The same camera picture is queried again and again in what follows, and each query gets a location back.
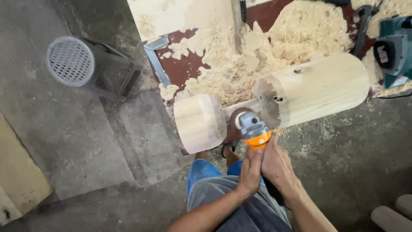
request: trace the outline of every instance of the floor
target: floor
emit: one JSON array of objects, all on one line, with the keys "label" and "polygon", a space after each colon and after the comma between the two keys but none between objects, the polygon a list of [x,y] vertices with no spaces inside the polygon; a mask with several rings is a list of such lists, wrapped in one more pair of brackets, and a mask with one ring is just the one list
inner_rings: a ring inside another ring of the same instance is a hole
[{"label": "floor", "polygon": [[[0,0],[0,110],[55,189],[0,231],[164,231],[186,211],[182,156],[126,0]],[[105,40],[142,62],[117,103],[57,83],[48,44]],[[376,231],[371,211],[412,192],[412,99],[373,99],[280,131],[296,175],[339,231]],[[237,153],[242,155],[244,146]],[[219,148],[209,151],[224,173]]]}]

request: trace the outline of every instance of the angle grinder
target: angle grinder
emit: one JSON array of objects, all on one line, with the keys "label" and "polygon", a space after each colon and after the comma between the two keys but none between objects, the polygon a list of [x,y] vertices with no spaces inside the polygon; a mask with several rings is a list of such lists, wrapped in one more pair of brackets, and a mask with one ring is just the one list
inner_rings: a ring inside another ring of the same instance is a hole
[{"label": "angle grinder", "polygon": [[[264,149],[272,136],[269,127],[258,114],[249,108],[242,107],[235,110],[230,123],[240,130],[242,140],[253,150]],[[263,176],[267,191],[280,206],[285,206],[285,200],[279,190]]]}]

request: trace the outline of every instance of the sandal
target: sandal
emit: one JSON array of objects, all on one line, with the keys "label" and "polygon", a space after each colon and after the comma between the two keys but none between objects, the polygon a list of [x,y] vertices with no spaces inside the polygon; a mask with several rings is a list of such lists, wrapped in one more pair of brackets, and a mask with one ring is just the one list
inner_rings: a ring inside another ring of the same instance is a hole
[{"label": "sandal", "polygon": [[223,158],[226,159],[226,157],[223,155],[223,150],[225,149],[226,146],[232,146],[232,152],[236,151],[236,147],[239,144],[240,140],[236,140],[233,142],[227,142],[222,146],[222,150],[220,151],[220,154],[223,156]]}]

